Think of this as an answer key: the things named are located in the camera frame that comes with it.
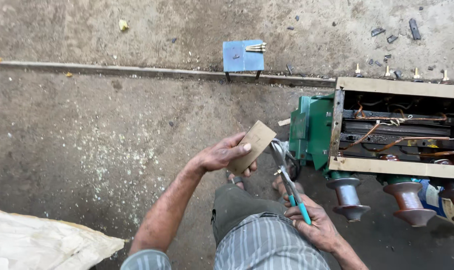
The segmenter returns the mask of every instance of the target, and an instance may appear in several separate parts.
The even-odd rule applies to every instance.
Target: foot
[[[235,177],[235,175],[234,175],[233,173],[229,174],[229,176],[228,176],[228,182],[229,182],[229,183],[233,183],[233,182],[234,182],[234,177]],[[240,189],[245,190],[245,189],[244,189],[244,182],[237,182],[237,183],[235,183],[235,185],[236,185],[237,187],[239,187]]]
[[[304,194],[304,188],[302,187],[302,185],[300,183],[294,182],[294,185],[295,185],[296,190],[299,193]],[[272,182],[272,188],[277,190],[281,197],[287,193],[287,189],[284,186],[284,181],[282,181],[282,177],[280,175],[277,176],[277,178]]]

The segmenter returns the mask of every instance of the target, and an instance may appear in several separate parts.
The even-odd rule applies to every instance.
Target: green bracket
[[[301,96],[290,116],[289,150],[302,166],[313,161],[316,170],[327,164],[334,95]]]

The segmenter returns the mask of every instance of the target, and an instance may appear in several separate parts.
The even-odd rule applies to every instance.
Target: small metal stool
[[[255,80],[259,79],[260,72],[264,70],[264,54],[262,52],[245,51],[245,47],[261,44],[262,42],[259,39],[224,41],[222,52],[227,82],[230,82],[229,72],[238,71],[257,71]]]

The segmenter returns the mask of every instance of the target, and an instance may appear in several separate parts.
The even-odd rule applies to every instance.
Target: shirt sleeve
[[[145,249],[130,255],[120,270],[172,270],[172,267],[164,252]]]

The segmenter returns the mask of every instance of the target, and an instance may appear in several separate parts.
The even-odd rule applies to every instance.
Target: dirty floor
[[[375,28],[386,32],[372,37]],[[256,39],[268,43],[265,70],[274,73],[291,63],[295,73],[351,75],[360,63],[381,77],[391,54],[406,79],[418,67],[424,78],[447,69],[454,80],[454,0],[0,0],[7,60],[222,71],[222,41]]]
[[[0,71],[0,210],[86,225],[131,239],[145,212],[204,147],[261,120],[287,139],[298,97],[327,88]],[[272,157],[246,181],[275,199]],[[347,224],[336,196],[312,169],[300,178],[371,269],[454,269],[454,227],[432,220],[413,229],[392,213],[395,200],[374,181],[359,187],[372,211]],[[211,269],[210,211],[222,171],[208,173],[189,202],[168,255],[174,269]],[[97,269],[118,269],[129,243]],[[337,264],[331,261],[333,269]]]

